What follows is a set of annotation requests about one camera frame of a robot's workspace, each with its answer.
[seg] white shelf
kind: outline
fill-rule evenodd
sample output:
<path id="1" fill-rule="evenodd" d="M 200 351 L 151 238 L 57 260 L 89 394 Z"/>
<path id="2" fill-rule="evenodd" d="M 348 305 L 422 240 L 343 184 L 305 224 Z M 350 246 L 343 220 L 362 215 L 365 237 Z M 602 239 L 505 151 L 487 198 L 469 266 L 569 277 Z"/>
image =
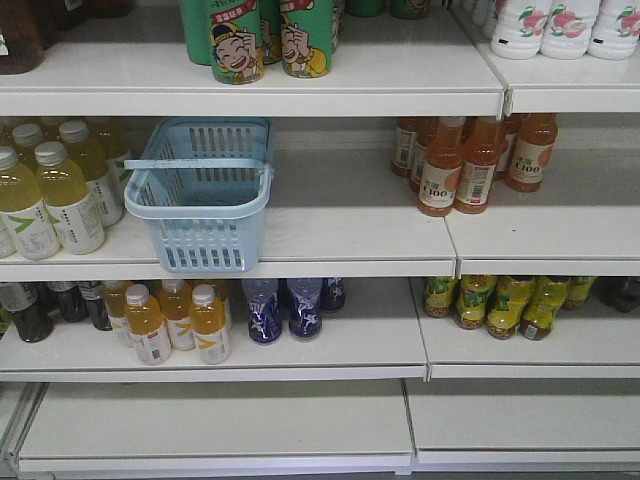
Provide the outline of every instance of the white shelf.
<path id="1" fill-rule="evenodd" d="M 3 78 L 4 115 L 496 115 L 502 87 L 445 8 L 407 21 L 347 16 L 325 77 L 279 65 L 228 86 L 192 64 L 174 7 L 90 20 L 47 50 L 32 72 Z"/>
<path id="2" fill-rule="evenodd" d="M 399 381 L 51 384 L 18 464 L 56 478 L 396 471 L 412 450 Z"/>
<path id="3" fill-rule="evenodd" d="M 407 381 L 416 470 L 640 468 L 633 381 Z"/>

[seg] bottle cap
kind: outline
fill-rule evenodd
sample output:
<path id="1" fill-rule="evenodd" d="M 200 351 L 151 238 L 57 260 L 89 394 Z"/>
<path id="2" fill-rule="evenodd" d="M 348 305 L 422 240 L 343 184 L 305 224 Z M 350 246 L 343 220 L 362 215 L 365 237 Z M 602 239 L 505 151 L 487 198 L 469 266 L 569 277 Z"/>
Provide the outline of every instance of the bottle cap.
<path id="1" fill-rule="evenodd" d="M 35 147 L 44 142 L 44 133 L 40 125 L 35 123 L 23 123 L 11 131 L 11 136 L 16 145 L 21 147 Z"/>
<path id="2" fill-rule="evenodd" d="M 89 127 L 82 120 L 71 120 L 60 125 L 60 138 L 64 142 L 78 143 L 89 137 Z"/>
<path id="3" fill-rule="evenodd" d="M 36 147 L 36 160 L 40 165 L 51 167 L 67 159 L 67 149 L 60 142 L 44 142 Z"/>

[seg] dark bottle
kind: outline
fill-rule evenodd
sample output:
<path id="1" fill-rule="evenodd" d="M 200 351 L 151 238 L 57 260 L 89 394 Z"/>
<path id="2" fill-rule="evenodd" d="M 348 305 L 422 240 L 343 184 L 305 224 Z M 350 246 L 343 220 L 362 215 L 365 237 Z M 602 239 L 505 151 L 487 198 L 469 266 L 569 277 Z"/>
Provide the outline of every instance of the dark bottle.
<path id="1" fill-rule="evenodd" d="M 38 302 L 33 283 L 0 283 L 0 304 L 11 313 L 20 338 L 29 343 L 44 340 L 53 331 L 53 320 Z"/>
<path id="2" fill-rule="evenodd" d="M 67 322 L 81 322 L 87 317 L 87 309 L 76 282 L 47 282 L 53 292 L 60 315 Z"/>
<path id="3" fill-rule="evenodd" d="M 33 70 L 44 60 L 29 0 L 0 1 L 0 75 Z"/>

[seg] store shelf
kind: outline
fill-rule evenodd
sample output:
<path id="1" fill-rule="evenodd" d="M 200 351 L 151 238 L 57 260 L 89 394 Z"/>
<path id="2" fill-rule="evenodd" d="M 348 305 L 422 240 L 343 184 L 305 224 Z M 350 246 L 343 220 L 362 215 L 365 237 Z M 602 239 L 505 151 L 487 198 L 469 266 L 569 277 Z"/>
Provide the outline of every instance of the store shelf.
<path id="1" fill-rule="evenodd" d="M 18 464 L 24 476 L 171 478 L 396 471 L 411 455 L 399 381 L 51 384 Z"/>
<path id="2" fill-rule="evenodd" d="M 633 471 L 634 381 L 407 381 L 415 470 Z"/>
<path id="3" fill-rule="evenodd" d="M 208 382 L 344 380 L 426 375 L 426 356 L 409 284 L 404 278 L 348 279 L 347 302 L 323 315 L 313 341 L 295 340 L 286 328 L 272 345 L 247 333 L 248 312 L 235 283 L 231 356 L 205 365 L 197 351 L 174 350 L 158 366 L 140 362 L 113 332 L 87 320 L 58 322 L 42 342 L 22 342 L 14 327 L 0 341 L 0 380 L 50 382 Z"/>

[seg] plastic bottle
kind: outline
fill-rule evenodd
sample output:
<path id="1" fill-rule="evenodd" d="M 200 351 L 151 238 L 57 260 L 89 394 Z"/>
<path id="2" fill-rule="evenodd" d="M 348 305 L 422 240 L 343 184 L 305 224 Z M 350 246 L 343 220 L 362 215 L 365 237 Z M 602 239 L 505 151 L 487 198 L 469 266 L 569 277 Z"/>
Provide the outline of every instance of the plastic bottle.
<path id="1" fill-rule="evenodd" d="M 535 288 L 533 275 L 504 275 L 498 279 L 493 306 L 487 315 L 487 331 L 499 340 L 511 338 L 520 324 L 524 307 Z"/>
<path id="2" fill-rule="evenodd" d="M 478 117 L 473 133 L 465 142 L 462 173 L 453 207 L 469 214 L 487 209 L 493 175 L 500 154 L 501 122 L 495 117 Z"/>
<path id="3" fill-rule="evenodd" d="M 257 343 L 274 342 L 282 333 L 278 279 L 243 278 L 242 290 L 249 305 L 249 337 Z"/>
<path id="4" fill-rule="evenodd" d="M 106 280 L 102 284 L 104 285 L 104 304 L 109 323 L 111 323 L 118 341 L 125 347 L 133 347 L 125 316 L 127 305 L 125 292 L 133 285 L 133 282 L 130 280 Z"/>
<path id="5" fill-rule="evenodd" d="M 189 317 L 191 286 L 177 278 L 162 280 L 158 302 L 167 323 L 171 345 L 177 350 L 193 349 L 196 344 Z"/>
<path id="6" fill-rule="evenodd" d="M 38 184 L 60 243 L 76 255 L 93 252 L 104 242 L 104 229 L 82 170 L 59 142 L 38 145 L 36 159 Z"/>
<path id="7" fill-rule="evenodd" d="M 60 315 L 67 322 L 76 323 L 87 318 L 87 308 L 76 282 L 47 282 L 47 287 L 53 292 Z"/>
<path id="8" fill-rule="evenodd" d="M 462 169 L 464 122 L 465 117 L 440 117 L 429 144 L 418 195 L 418 208 L 427 215 L 443 217 L 451 211 Z"/>
<path id="9" fill-rule="evenodd" d="M 60 138 L 67 147 L 69 158 L 82 170 L 98 205 L 103 225 L 108 227 L 115 224 L 122 217 L 123 201 L 98 141 L 90 135 L 87 124 L 81 120 L 60 125 Z"/>
<path id="10" fill-rule="evenodd" d="M 639 0 L 602 0 L 587 53 L 605 60 L 624 60 L 633 55 L 639 35 Z"/>
<path id="11" fill-rule="evenodd" d="M 289 278 L 287 288 L 293 300 L 289 331 L 300 339 L 315 337 L 322 330 L 322 318 L 318 312 L 322 279 Z"/>
<path id="12" fill-rule="evenodd" d="M 158 301 L 141 283 L 127 288 L 125 317 L 138 358 L 158 365 L 171 355 L 171 342 Z"/>
<path id="13" fill-rule="evenodd" d="M 538 191 L 557 136 L 555 113 L 532 113 L 525 118 L 518 130 L 513 160 L 505 179 L 507 185 L 519 192 Z"/>
<path id="14" fill-rule="evenodd" d="M 0 305 L 11 313 L 18 335 L 24 342 L 39 342 L 53 331 L 53 320 L 38 302 L 34 283 L 0 282 Z"/>
<path id="15" fill-rule="evenodd" d="M 29 0 L 0 1 L 0 75 L 33 70 L 44 51 Z"/>
<path id="16" fill-rule="evenodd" d="M 520 321 L 520 333 L 529 340 L 542 340 L 553 329 L 558 310 L 569 294 L 569 277 L 541 275 Z"/>
<path id="17" fill-rule="evenodd" d="M 198 285 L 193 289 L 189 315 L 202 361 L 215 365 L 229 358 L 231 344 L 225 327 L 224 307 L 211 285 Z"/>
<path id="18" fill-rule="evenodd" d="M 0 147 L 0 219 L 29 260 L 48 258 L 60 248 L 36 177 L 11 147 Z"/>

